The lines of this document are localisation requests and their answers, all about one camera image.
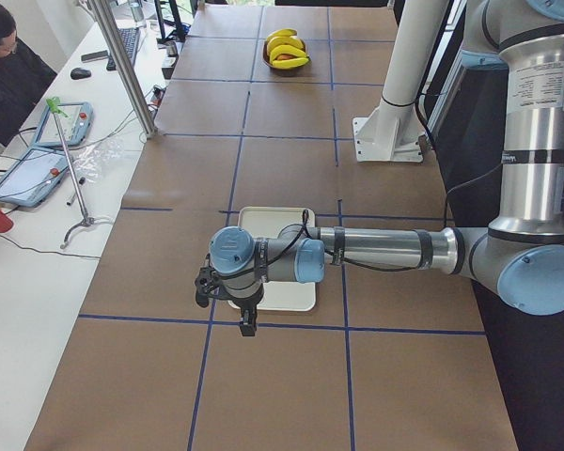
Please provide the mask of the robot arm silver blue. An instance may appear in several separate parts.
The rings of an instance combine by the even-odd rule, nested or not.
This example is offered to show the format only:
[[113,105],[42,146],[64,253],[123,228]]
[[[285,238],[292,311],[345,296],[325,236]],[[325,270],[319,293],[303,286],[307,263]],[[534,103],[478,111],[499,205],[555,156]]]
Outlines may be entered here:
[[438,232],[302,222],[255,238],[228,226],[211,238],[197,304],[234,303],[241,333],[251,336],[266,283],[316,283],[326,264],[351,264],[436,269],[475,280],[529,315],[564,310],[564,1],[471,1],[465,13],[463,63],[509,70],[498,216]]

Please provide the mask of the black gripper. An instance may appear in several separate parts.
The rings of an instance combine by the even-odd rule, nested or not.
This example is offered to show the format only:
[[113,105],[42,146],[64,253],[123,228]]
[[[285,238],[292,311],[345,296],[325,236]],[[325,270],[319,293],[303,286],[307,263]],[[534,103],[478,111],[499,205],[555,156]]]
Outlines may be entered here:
[[222,276],[221,280],[231,301],[241,309],[240,331],[242,336],[254,336],[258,317],[257,306],[264,293],[262,282],[252,273],[230,277]]

